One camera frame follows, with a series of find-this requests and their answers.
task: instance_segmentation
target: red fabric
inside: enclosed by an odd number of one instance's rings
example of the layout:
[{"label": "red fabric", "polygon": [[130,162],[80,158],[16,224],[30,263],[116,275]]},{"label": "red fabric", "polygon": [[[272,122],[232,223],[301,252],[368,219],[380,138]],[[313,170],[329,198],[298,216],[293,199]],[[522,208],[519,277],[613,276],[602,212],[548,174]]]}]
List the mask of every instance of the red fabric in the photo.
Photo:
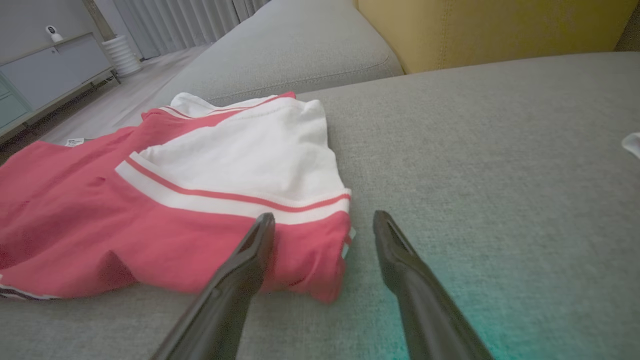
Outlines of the red fabric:
[{"label": "red fabric", "polygon": [[[0,290],[85,297],[139,281],[200,291],[255,219],[168,208],[114,169],[131,152],[239,111],[185,120],[152,110],[140,126],[78,147],[36,142],[12,156],[0,167]],[[335,300],[350,226],[345,212],[276,225],[263,290]]]}]

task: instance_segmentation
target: yellow leather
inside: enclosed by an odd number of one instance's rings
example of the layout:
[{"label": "yellow leather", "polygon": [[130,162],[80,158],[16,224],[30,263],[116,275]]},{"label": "yellow leather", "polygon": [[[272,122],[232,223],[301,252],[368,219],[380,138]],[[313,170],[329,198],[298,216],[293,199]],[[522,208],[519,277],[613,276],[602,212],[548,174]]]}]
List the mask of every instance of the yellow leather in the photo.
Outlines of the yellow leather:
[{"label": "yellow leather", "polygon": [[358,0],[406,73],[613,51],[638,0]]}]

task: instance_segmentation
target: sofa cushion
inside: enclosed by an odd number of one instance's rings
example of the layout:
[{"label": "sofa cushion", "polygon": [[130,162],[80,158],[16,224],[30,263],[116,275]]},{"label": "sofa cushion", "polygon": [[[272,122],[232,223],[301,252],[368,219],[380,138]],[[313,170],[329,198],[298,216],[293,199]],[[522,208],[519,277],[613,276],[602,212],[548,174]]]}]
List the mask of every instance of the sofa cushion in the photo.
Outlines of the sofa cushion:
[{"label": "sofa cushion", "polygon": [[[640,352],[640,53],[538,58],[301,94],[326,110],[358,231],[342,295],[254,298],[238,359],[404,359],[374,245],[389,211],[496,359]],[[3,302],[3,354],[141,359],[192,297]]]},{"label": "sofa cushion", "polygon": [[152,105],[189,92],[224,106],[401,74],[350,0],[272,0],[167,83]]}]

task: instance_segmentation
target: curtain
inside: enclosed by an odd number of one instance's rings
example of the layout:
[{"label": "curtain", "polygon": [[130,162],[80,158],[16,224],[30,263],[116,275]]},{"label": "curtain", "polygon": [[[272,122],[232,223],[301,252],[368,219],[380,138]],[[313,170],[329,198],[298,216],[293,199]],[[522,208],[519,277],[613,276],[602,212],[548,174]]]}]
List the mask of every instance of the curtain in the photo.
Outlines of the curtain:
[{"label": "curtain", "polygon": [[269,0],[114,0],[145,58],[211,44]]}]

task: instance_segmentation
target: stitched seam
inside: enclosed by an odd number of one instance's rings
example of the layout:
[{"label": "stitched seam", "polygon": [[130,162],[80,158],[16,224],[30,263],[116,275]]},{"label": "stitched seam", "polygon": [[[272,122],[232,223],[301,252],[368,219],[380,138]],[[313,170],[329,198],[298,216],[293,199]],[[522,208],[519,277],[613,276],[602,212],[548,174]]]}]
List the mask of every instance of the stitched seam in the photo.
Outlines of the stitched seam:
[{"label": "stitched seam", "polygon": [[337,72],[335,74],[329,74],[329,75],[323,75],[323,76],[307,76],[306,78],[300,78],[294,81],[290,81],[287,83],[280,83],[280,84],[275,84],[275,85],[269,85],[269,86],[265,86],[263,88],[259,88],[259,89],[255,89],[255,90],[250,90],[250,91],[245,91],[245,92],[237,92],[237,93],[233,93],[233,94],[225,94],[219,97],[208,97],[206,100],[207,102],[211,102],[211,101],[215,101],[215,100],[222,100],[222,99],[227,99],[229,97],[235,97],[235,96],[239,96],[239,95],[246,95],[246,94],[253,94],[255,92],[261,92],[263,90],[267,90],[267,89],[271,89],[271,88],[278,88],[278,87],[282,87],[282,86],[290,86],[292,84],[304,84],[304,83],[312,83],[315,81],[319,81],[322,79],[327,79],[327,78],[341,78],[344,76],[348,76],[348,75],[352,75],[352,74],[356,74],[356,73],[361,73],[361,72],[367,72],[368,70],[371,69],[375,69],[376,67],[379,67],[380,65],[386,65],[387,60],[389,59],[389,54],[387,54],[387,57],[375,64],[375,65],[371,65],[368,67],[363,67],[360,69],[356,69],[356,70],[352,70],[349,72]]},{"label": "stitched seam", "polygon": [[449,13],[451,12],[451,0],[446,0],[444,14],[442,15],[442,45],[440,46],[440,59],[438,59],[438,69],[444,67],[447,57],[447,26],[449,23]]}]

